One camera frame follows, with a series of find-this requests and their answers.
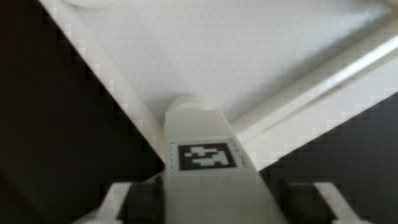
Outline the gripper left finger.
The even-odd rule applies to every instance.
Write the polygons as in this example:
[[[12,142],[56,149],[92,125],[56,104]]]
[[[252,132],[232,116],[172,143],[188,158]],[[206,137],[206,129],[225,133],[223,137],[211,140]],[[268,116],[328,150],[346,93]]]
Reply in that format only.
[[[163,224],[161,181],[113,183],[99,207],[72,224]]]

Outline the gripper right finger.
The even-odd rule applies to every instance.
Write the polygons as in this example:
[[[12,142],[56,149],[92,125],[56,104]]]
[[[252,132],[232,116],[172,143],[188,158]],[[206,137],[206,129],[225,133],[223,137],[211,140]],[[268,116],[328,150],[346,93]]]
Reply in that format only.
[[[371,224],[332,182],[280,180],[277,203],[289,224]]]

